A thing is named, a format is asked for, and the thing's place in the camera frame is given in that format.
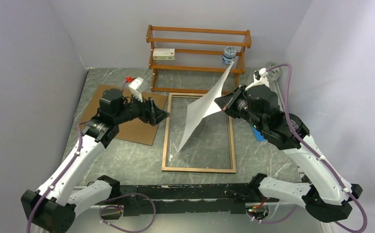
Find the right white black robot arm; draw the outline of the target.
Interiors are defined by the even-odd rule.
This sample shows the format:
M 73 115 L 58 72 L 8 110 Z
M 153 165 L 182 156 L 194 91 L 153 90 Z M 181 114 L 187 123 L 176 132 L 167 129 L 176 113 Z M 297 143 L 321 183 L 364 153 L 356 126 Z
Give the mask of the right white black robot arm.
M 258 173 L 248 183 L 248 195 L 253 201 L 275 198 L 303 207 L 315 219 L 329 223 L 345 220 L 353 208 L 351 197 L 344 188 L 358 198 L 363 189 L 327 167 L 328 160 L 311 148 L 315 142 L 303 121 L 290 114 L 290 122 L 280 110 L 278 95 L 266 85 L 247 88 L 241 85 L 233 92 L 218 97 L 215 103 L 232 118 L 240 118 L 255 127 L 269 142 L 283 151 L 308 178 L 307 183 L 291 183 Z

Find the white photo paper sheet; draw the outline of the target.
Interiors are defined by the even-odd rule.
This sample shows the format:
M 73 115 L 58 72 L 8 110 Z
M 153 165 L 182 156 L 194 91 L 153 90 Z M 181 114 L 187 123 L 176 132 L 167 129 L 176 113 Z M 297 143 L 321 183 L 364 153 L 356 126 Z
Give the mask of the white photo paper sheet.
M 177 152 L 182 150 L 203 118 L 221 111 L 221 107 L 215 103 L 215 99 L 222 96 L 223 85 L 234 64 L 235 61 L 226 68 L 220 79 L 204 96 L 187 105 L 185 127 Z

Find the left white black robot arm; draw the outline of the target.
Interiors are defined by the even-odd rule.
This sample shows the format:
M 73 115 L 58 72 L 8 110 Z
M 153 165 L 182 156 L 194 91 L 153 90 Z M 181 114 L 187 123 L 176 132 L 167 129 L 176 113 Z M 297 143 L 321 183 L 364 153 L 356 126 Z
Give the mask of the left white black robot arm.
M 79 178 L 119 133 L 119 125 L 139 119 L 155 126 L 168 118 L 154 99 L 143 98 L 131 89 L 126 98 L 121 89 L 106 90 L 99 100 L 97 113 L 77 126 L 78 141 L 56 171 L 36 190 L 27 190 L 21 203 L 27 217 L 26 232 L 32 225 L 49 233 L 65 233 L 75 218 L 90 206 L 106 201 L 116 203 L 120 198 L 119 181 L 106 175 L 92 185 L 75 192 Z

